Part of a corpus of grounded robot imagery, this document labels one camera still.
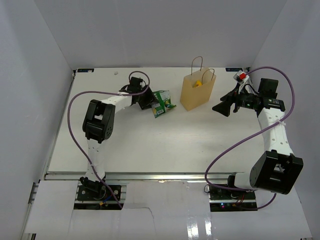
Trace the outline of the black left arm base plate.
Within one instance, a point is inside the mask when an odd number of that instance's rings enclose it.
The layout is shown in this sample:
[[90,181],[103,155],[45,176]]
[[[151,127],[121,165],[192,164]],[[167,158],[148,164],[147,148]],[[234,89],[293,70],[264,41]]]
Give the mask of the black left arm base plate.
[[[110,185],[116,199],[121,199],[122,186],[121,185]],[[85,188],[80,185],[76,200],[78,201],[114,201],[115,198],[112,196],[110,190],[105,186],[102,186],[98,192]]]

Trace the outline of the yellow snack packet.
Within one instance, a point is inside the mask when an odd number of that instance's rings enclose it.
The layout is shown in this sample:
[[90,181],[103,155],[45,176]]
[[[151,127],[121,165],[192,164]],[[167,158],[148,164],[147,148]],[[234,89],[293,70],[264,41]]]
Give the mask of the yellow snack packet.
[[197,87],[200,87],[201,85],[202,85],[202,82],[200,80],[197,80],[193,87],[197,88]]

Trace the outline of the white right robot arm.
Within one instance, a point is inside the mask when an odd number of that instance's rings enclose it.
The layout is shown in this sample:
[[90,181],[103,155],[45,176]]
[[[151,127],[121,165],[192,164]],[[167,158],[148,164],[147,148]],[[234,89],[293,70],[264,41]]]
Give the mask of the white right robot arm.
[[296,157],[289,145],[286,134],[285,104],[277,99],[278,80],[262,78],[257,92],[245,89],[249,81],[238,83],[236,87],[221,97],[220,103],[212,109],[226,117],[240,108],[256,112],[262,133],[264,152],[250,172],[237,172],[228,178],[226,195],[236,200],[246,190],[264,190],[287,195],[293,188],[304,163]]

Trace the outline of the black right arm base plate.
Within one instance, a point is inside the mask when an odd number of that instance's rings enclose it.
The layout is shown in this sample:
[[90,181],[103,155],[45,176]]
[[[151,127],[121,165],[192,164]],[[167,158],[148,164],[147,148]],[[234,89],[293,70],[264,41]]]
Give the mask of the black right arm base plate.
[[227,190],[222,188],[216,188],[209,184],[206,184],[203,190],[206,194],[209,194],[209,199],[212,201],[256,199],[256,195],[254,192]]

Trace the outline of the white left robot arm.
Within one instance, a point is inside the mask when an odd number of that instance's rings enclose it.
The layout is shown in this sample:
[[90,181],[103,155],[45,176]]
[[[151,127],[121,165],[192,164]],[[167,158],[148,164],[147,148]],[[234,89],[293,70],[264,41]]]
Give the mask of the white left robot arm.
[[159,101],[144,80],[131,77],[129,84],[123,86],[116,95],[104,100],[93,99],[89,102],[82,124],[82,130],[87,140],[87,156],[89,158],[87,171],[80,178],[82,186],[96,200],[115,200],[120,197],[110,186],[106,186],[106,171],[103,160],[103,150],[114,130],[115,115],[132,105],[138,104],[142,110],[150,109]]

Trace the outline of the green snack packet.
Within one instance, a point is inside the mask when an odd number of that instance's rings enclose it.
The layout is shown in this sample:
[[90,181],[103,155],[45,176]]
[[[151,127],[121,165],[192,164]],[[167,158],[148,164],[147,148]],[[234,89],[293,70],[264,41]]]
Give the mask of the green snack packet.
[[176,105],[172,104],[169,90],[154,91],[153,95],[157,100],[156,103],[151,105],[151,109],[155,118],[158,118],[176,108]]

